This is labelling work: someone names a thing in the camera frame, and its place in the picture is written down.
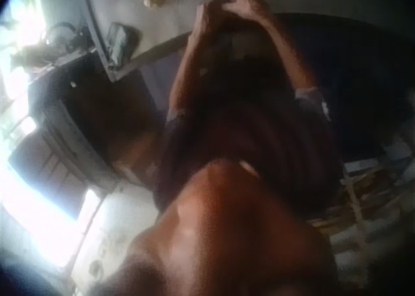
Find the hand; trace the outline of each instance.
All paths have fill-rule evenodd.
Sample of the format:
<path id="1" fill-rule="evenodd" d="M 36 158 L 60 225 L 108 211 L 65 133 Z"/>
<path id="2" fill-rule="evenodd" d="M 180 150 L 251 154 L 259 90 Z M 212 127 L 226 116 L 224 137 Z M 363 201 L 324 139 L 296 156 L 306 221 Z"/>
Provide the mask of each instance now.
<path id="1" fill-rule="evenodd" d="M 251 21 L 261 21 L 272 17 L 264 0 L 235 0 L 233 3 L 223 4 L 222 9 Z"/>
<path id="2" fill-rule="evenodd" d="M 228 0 L 212 0 L 197 7 L 195 25 L 190 39 L 196 42 L 208 40 L 226 17 L 222 6 Z"/>

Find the fabric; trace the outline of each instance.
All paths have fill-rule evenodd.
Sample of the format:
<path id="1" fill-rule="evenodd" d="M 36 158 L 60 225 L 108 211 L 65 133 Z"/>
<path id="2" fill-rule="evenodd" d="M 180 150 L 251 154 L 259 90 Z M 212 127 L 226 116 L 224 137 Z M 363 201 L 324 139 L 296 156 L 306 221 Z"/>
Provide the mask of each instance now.
<path id="1" fill-rule="evenodd" d="M 277 89 L 237 95 L 214 95 L 200 103 L 203 110 L 170 116 L 154 194 L 159 210 L 216 158 L 247 162 L 303 216 L 324 209 L 342 171 L 318 90 L 297 96 Z"/>

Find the skin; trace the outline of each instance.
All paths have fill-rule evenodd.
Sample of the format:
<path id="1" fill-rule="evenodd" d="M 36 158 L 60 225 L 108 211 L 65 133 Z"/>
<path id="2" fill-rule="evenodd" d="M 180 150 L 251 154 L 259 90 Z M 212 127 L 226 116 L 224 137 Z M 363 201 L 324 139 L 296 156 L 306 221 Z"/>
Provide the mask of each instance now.
<path id="1" fill-rule="evenodd" d="M 214 0 L 197 9 L 170 113 L 197 93 L 200 52 L 229 12 L 264 27 L 294 89 L 315 85 L 263 0 Z M 271 195 L 251 166 L 215 160 L 133 240 L 105 285 L 114 295 L 332 295 L 337 278 L 328 242 Z"/>

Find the person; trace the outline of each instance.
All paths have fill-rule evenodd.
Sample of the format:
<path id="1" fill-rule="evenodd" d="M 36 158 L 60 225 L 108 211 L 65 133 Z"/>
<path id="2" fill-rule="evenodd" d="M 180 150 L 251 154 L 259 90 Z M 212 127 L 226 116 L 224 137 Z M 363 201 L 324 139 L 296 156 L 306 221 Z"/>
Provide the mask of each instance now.
<path id="1" fill-rule="evenodd" d="M 200 75 L 209 40 L 232 16 L 267 32 L 291 91 L 260 58 Z M 330 245 L 305 222 L 329 204 L 341 174 L 316 87 L 263 0 L 200 5 L 169 99 L 160 216 L 91 295 L 338 293 Z"/>

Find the cloth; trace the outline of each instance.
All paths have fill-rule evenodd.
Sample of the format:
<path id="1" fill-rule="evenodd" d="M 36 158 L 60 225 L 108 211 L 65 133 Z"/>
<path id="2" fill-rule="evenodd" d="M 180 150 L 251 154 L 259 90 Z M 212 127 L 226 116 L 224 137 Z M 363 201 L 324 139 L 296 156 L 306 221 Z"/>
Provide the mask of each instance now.
<path id="1" fill-rule="evenodd" d="M 216 158 L 249 163 L 302 216 L 324 209 L 342 170 L 318 89 L 300 90 L 296 96 L 263 90 L 255 97 L 229 100 L 210 106 L 202 116 L 192 111 L 170 116 L 154 194 L 159 210 Z"/>

